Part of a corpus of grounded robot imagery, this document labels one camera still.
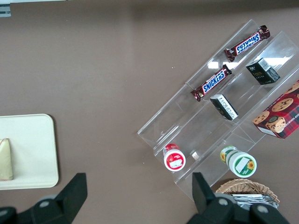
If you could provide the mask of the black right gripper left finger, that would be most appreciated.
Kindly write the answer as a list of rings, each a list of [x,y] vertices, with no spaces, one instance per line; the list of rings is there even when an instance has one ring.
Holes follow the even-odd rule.
[[[1,207],[2,224],[71,224],[87,199],[86,173],[77,173],[53,199],[43,199],[24,212]]]

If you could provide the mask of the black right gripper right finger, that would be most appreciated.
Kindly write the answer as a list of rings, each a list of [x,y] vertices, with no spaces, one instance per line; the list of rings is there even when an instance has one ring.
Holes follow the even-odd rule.
[[[192,174],[192,196],[198,213],[189,224],[288,224],[289,221],[274,207],[267,204],[241,208],[228,198],[216,197],[204,176]]]

